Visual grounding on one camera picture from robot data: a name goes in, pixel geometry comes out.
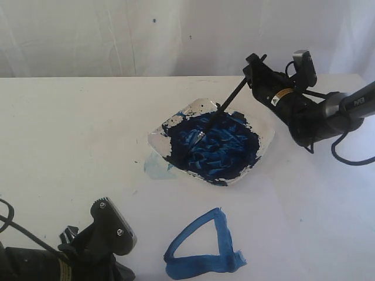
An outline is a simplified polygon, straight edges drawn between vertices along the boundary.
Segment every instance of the screw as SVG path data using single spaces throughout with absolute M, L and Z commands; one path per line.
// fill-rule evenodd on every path
M 117 230 L 117 236 L 122 236 L 124 234 L 124 231 L 122 229 Z

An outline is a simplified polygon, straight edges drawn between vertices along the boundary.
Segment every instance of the paintbrush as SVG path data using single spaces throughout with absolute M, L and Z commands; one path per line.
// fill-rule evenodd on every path
M 228 105 L 234 100 L 236 95 L 241 91 L 241 89 L 246 85 L 246 78 L 241 81 L 241 83 L 234 89 L 234 91 L 230 94 L 228 99 L 224 102 L 224 104 L 218 107 L 217 111 L 212 115 L 210 120 L 208 121 L 207 125 L 205 126 L 204 130 L 197 133 L 192 140 L 190 141 L 189 150 L 184 154 L 183 158 L 185 158 L 190 151 L 203 139 L 203 137 L 212 129 L 213 125 L 215 124 L 217 118 L 227 109 Z

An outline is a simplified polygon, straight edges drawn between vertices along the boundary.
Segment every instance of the dark blue paint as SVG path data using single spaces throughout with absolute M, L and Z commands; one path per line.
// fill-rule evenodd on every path
M 238 177 L 241 171 L 259 160 L 259 137 L 246 128 L 244 115 L 221 114 L 207 135 L 185 156 L 191 141 L 204 130 L 214 112 L 186 118 L 175 126 L 163 124 L 164 134 L 171 137 L 171 155 L 165 159 L 182 170 L 199 174 L 209 183 L 226 186 L 225 180 Z
M 219 256 L 202 255 L 175 258 L 173 255 L 181 243 L 193 232 L 214 220 L 219 245 Z M 246 260 L 240 251 L 233 252 L 232 238 L 227 227 L 225 214 L 219 208 L 215 208 L 189 224 L 171 243 L 164 254 L 166 262 L 165 271 L 175 280 L 195 277 L 207 272 L 235 272 L 246 264 Z

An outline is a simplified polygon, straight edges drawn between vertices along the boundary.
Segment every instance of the brush handle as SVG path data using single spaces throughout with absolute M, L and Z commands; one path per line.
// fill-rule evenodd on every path
M 209 122 L 207 123 L 206 127 L 204 128 L 203 130 L 203 133 L 204 134 L 207 134 L 208 131 L 211 130 L 213 124 L 215 123 L 217 117 L 220 116 L 220 114 L 222 114 L 224 112 L 225 109 L 227 109 L 228 105 L 234 100 L 234 98 L 236 97 L 236 95 L 242 90 L 242 88 L 246 85 L 246 78 L 244 78 L 241 83 L 237 86 L 236 89 L 234 89 L 233 93 L 230 94 L 230 96 L 228 97 L 228 99 L 223 103 L 223 105 L 221 107 L 219 107 L 217 109 L 217 111 L 214 113 L 214 115 L 212 115 L 212 117 L 210 118 Z

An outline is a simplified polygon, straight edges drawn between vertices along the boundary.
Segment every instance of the white backdrop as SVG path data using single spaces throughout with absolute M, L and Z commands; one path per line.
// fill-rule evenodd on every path
M 0 77 L 241 74 L 251 53 L 283 70 L 375 80 L 372 0 L 0 0 Z

